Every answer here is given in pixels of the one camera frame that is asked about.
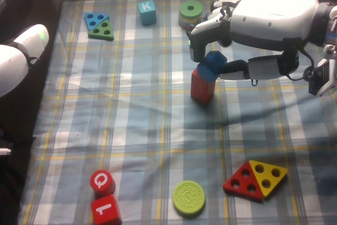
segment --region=table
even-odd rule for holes
[[[65,2],[35,127],[19,224],[92,224],[92,173],[108,169],[123,225],[335,224],[337,101],[287,78],[217,81],[212,103],[190,98],[191,73],[178,10],[185,0],[153,0],[144,27],[137,2]],[[208,9],[212,0],[199,0]],[[112,42],[88,39],[84,12],[109,13]],[[272,52],[210,44],[228,61]],[[321,49],[306,50],[317,63]],[[300,56],[293,78],[309,61]],[[223,182],[250,159],[288,169],[263,203],[226,195]],[[172,206],[183,180],[206,194],[203,213],[184,220]]]

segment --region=triangle block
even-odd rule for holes
[[[88,32],[88,37],[92,39],[113,41],[114,33],[112,31],[110,21],[108,19],[104,20],[101,24]]]
[[[286,176],[287,168],[250,160],[252,171],[264,197],[267,197]]]
[[[89,30],[94,29],[105,19],[110,19],[108,14],[103,13],[84,13],[85,23]]]
[[[246,162],[222,186],[227,194],[242,198],[262,201],[263,194],[255,178],[254,172]]]

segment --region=lime green round block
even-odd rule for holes
[[[197,0],[189,0],[180,6],[180,15],[186,19],[199,18],[202,14],[202,4]]]
[[[193,181],[183,181],[173,192],[173,205],[184,217],[194,218],[205,206],[205,193],[202,187]]]

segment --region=plaid tablecloth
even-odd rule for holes
[[[217,81],[207,108],[190,98],[191,73],[178,11],[154,0],[144,27],[137,2],[65,2],[54,42],[19,224],[92,224],[89,180],[111,171],[124,225],[337,224],[337,101],[287,78]],[[200,0],[207,10],[212,0]],[[109,13],[112,42],[88,39],[84,12]],[[321,58],[321,49],[307,51]],[[271,52],[233,43],[228,61]],[[300,56],[300,77],[309,61]],[[263,203],[226,195],[222,184],[250,159],[287,167],[288,180]],[[203,213],[181,218],[175,186],[198,182]]]

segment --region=teal cube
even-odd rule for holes
[[[157,22],[156,7],[152,0],[139,2],[138,8],[141,13],[141,21],[144,26]]]

